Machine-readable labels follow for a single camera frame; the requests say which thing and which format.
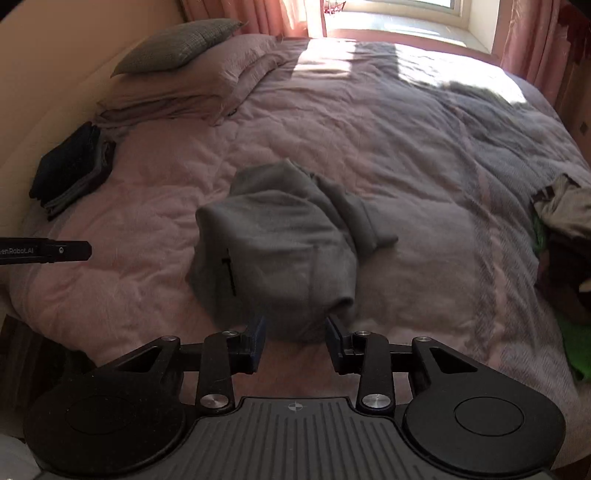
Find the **sunlight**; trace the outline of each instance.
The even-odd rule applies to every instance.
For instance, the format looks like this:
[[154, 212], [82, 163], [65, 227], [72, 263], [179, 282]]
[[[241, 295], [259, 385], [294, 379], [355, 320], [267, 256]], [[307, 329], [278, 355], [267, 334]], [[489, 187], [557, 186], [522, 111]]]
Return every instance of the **sunlight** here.
[[322, 75], [345, 78], [351, 71], [351, 60], [355, 56], [354, 41], [340, 41], [331, 38], [312, 39], [300, 54], [292, 78]]
[[[472, 87], [499, 96], [511, 104], [527, 103], [521, 88], [499, 67], [472, 59], [405, 45], [396, 45], [401, 80], [415, 84]], [[421, 64], [430, 64], [428, 70]]]

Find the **green cloth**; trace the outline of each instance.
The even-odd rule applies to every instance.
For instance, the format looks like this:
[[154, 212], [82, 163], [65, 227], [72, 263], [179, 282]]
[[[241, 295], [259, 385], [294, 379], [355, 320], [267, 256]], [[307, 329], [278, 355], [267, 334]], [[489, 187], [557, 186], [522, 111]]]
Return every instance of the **green cloth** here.
[[[534, 252], [537, 257], [548, 248], [547, 228], [534, 213]], [[591, 380], [591, 326], [571, 323], [557, 310], [554, 316], [562, 333], [564, 353], [577, 380]]]
[[539, 257], [541, 253], [548, 248], [546, 226], [534, 210], [534, 253]]
[[562, 332], [564, 352], [578, 380], [591, 380], [591, 327], [576, 325], [554, 311]]

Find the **window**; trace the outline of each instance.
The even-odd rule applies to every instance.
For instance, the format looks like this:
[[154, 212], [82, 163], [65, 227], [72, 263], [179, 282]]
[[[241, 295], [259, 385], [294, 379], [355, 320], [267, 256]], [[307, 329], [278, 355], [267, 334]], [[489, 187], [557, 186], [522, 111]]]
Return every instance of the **window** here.
[[406, 5], [408, 7], [426, 8], [429, 10], [436, 10], [442, 13], [459, 12], [461, 0], [382, 0], [393, 4]]
[[346, 10], [410, 17], [466, 30], [473, 0], [347, 0]]

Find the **headboard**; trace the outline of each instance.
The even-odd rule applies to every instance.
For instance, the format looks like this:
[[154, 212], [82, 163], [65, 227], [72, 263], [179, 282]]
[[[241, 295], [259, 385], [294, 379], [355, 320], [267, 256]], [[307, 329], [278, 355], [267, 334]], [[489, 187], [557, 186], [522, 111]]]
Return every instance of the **headboard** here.
[[182, 22], [177, 0], [24, 0], [0, 22], [0, 236], [19, 234], [41, 156], [92, 118], [117, 61]]

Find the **metal screw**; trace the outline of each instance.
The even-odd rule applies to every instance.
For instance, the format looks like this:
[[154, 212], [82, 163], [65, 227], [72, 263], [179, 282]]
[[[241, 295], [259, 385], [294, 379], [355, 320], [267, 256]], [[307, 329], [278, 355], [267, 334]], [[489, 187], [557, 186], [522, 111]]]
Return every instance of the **metal screw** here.
[[368, 408], [386, 408], [390, 405], [391, 400], [386, 395], [381, 393], [370, 393], [361, 399], [361, 403]]
[[230, 403], [230, 401], [227, 396], [222, 395], [221, 393], [210, 393], [209, 395], [202, 396], [199, 403], [205, 408], [215, 410], [217, 408], [224, 408]]

